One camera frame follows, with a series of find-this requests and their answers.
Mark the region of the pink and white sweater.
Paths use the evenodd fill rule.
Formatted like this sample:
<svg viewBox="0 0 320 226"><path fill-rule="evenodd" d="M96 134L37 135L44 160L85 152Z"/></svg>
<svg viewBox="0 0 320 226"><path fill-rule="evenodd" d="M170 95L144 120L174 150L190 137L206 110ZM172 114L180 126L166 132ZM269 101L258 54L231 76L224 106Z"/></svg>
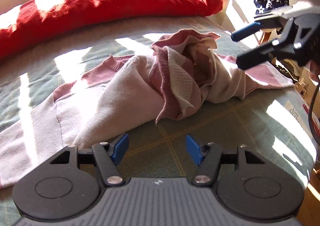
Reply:
<svg viewBox="0 0 320 226"><path fill-rule="evenodd" d="M205 101L293 86L268 61L239 69L233 56L215 53L219 37L193 29L166 34L146 52L109 56L60 85L1 132L1 187L14 185L65 146L89 148L149 121L189 117Z"/></svg>

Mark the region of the wooden chair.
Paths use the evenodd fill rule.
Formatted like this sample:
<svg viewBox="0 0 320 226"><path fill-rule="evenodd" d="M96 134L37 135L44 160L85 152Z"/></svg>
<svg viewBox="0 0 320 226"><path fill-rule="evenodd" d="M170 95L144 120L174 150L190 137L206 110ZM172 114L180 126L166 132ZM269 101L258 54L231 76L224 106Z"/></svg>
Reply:
<svg viewBox="0 0 320 226"><path fill-rule="evenodd" d="M299 67L296 62L290 59L277 60L277 58L273 58L269 61L282 75L287 78L290 78L294 84L301 83L303 85L303 89L300 94L304 98L306 93L306 84L304 81L300 81L303 68Z"/></svg>

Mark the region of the green plaid bed blanket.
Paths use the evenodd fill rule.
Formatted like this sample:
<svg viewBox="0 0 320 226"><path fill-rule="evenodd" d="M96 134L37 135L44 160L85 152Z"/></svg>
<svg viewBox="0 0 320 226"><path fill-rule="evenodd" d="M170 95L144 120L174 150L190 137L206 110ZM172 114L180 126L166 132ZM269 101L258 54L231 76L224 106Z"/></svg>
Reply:
<svg viewBox="0 0 320 226"><path fill-rule="evenodd" d="M231 41L209 19L136 18L80 28L35 46L1 65L1 129L16 121L30 124L30 113L59 85L71 82L108 56L150 50L164 34L193 28L221 37L218 53L236 56L246 47ZM185 136L201 143L213 141L235 150L245 144L298 179L304 188L312 174L317 147L308 129L303 100L293 88L255 90L244 100L221 104L205 102L185 119L149 122L129 132L130 147L119 170L125 177L184 177L196 170L185 149ZM205 192L179 184L167 189L131 184L131 191L111 195L105 212L94 216L95 225L238 225L209 202Z"/></svg>

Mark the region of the red duvet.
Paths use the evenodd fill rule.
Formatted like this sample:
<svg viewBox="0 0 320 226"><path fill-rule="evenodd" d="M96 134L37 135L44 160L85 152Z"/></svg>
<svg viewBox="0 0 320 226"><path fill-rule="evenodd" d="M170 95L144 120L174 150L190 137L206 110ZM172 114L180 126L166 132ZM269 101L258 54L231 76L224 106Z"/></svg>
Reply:
<svg viewBox="0 0 320 226"><path fill-rule="evenodd" d="M1 14L1 60L85 26L136 17L207 17L222 0L29 0Z"/></svg>

